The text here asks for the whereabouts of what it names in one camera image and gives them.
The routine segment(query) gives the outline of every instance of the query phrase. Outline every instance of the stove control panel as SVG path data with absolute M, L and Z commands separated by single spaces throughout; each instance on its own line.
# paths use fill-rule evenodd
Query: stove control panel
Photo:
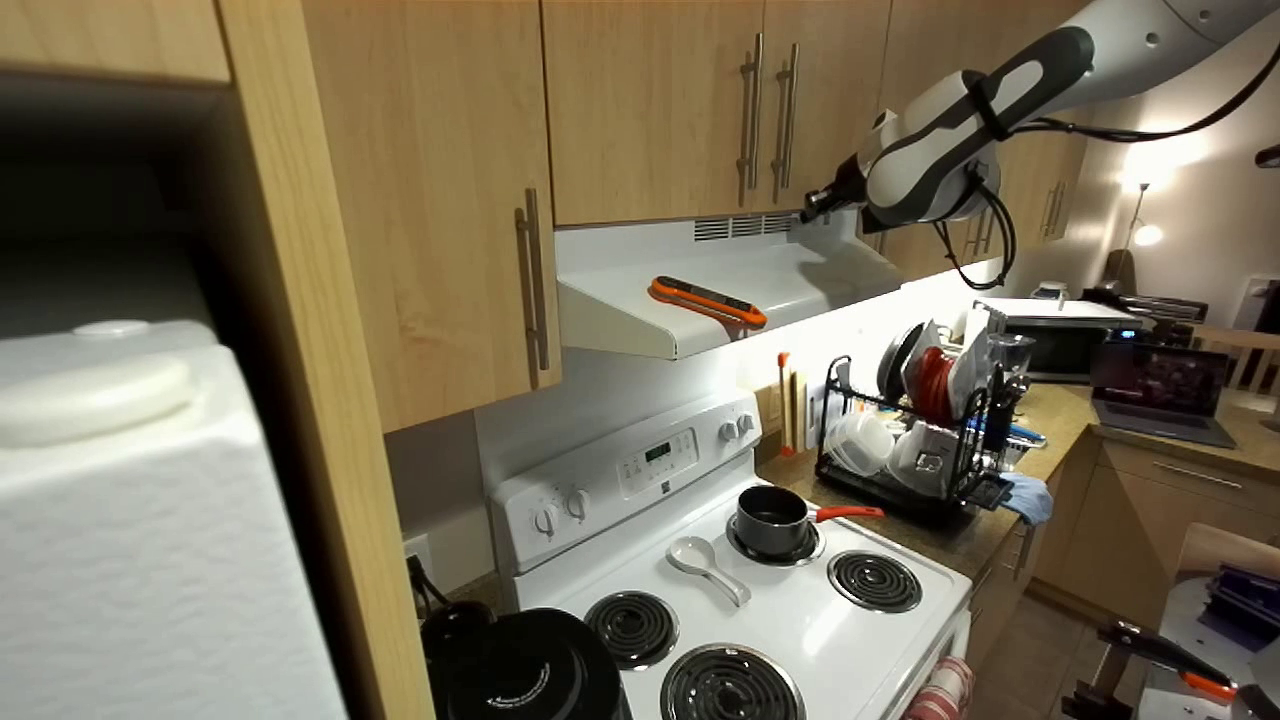
M 752 470 L 758 438 L 758 400 L 715 397 L 553 454 L 496 484 L 502 553 L 529 573 L 726 463 Z

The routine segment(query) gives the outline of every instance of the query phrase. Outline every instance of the white stove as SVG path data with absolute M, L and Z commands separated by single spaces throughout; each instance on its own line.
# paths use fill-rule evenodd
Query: white stove
M 587 619 L 638 720 L 901 714 L 963 653 L 967 578 L 849 518 L 820 522 L 812 554 L 752 559 L 729 518 L 764 484 L 758 438 L 758 400 L 715 397 L 493 484 L 516 603 Z M 682 573 L 685 535 L 749 597 Z M 891 607 L 855 598 L 863 582 L 889 582 Z

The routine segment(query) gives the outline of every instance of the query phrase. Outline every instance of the pot handle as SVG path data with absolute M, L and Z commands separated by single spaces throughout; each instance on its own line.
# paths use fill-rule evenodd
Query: pot handle
M 812 518 L 836 518 L 836 514 L 854 514 L 854 518 L 880 518 L 885 506 L 878 505 L 820 505 Z

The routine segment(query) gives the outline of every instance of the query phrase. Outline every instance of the range hood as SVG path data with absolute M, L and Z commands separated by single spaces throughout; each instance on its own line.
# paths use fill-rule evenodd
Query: range hood
M 901 271 L 839 229 L 697 238 L 691 222 L 556 230 L 563 347 L 685 361 L 732 342 L 699 312 L 650 296 L 657 275 L 758 305 L 784 328 L 901 288 Z

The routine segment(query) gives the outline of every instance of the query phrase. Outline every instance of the stove burner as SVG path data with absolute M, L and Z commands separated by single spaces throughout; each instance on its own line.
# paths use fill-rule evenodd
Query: stove burner
M 784 671 L 743 649 L 691 649 L 665 675 L 665 720 L 806 720 Z
M 729 533 L 726 533 L 726 535 L 732 541 L 738 553 L 743 553 L 743 554 L 758 559 L 758 564 L 806 564 L 806 559 L 817 554 L 817 544 L 820 544 L 820 533 L 808 528 L 795 548 L 788 548 L 788 553 L 760 553 L 760 548 L 752 548 L 752 544 L 738 533 L 738 514 L 729 518 Z
M 594 603 L 587 629 L 605 639 L 617 669 L 657 664 L 676 644 L 676 619 L 650 593 L 617 593 Z
M 909 611 L 922 603 L 922 578 L 889 554 L 843 553 L 827 567 L 839 597 L 860 607 Z

